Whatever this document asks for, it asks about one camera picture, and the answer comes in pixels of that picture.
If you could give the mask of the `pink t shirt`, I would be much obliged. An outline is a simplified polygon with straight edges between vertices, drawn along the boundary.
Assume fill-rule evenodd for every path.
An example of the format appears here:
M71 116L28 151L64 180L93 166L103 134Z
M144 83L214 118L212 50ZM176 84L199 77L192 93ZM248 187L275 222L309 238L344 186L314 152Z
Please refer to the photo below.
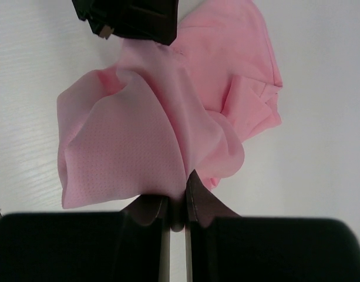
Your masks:
M234 175L243 142L278 126L282 79L253 1L204 1L169 46L125 39L111 67L57 99L62 206L181 198Z

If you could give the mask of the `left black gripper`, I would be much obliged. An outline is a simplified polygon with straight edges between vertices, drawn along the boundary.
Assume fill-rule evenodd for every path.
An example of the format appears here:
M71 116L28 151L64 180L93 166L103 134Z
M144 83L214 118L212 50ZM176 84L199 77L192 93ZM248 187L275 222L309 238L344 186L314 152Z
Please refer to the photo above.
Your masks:
M178 0L73 0L79 20L100 38L155 41L169 46L177 37Z

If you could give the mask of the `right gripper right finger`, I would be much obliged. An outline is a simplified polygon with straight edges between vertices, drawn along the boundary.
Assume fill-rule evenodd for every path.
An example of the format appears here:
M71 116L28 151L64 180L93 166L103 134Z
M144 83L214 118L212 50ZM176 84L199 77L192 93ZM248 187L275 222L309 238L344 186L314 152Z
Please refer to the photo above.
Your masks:
M360 281L360 245L343 222L243 217L193 172L186 187L188 281Z

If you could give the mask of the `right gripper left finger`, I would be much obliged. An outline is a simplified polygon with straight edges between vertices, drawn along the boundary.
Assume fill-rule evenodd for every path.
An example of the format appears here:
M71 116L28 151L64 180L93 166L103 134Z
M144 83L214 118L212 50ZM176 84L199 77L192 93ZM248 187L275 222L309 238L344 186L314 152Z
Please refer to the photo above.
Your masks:
M0 281L167 281L168 199L0 218Z

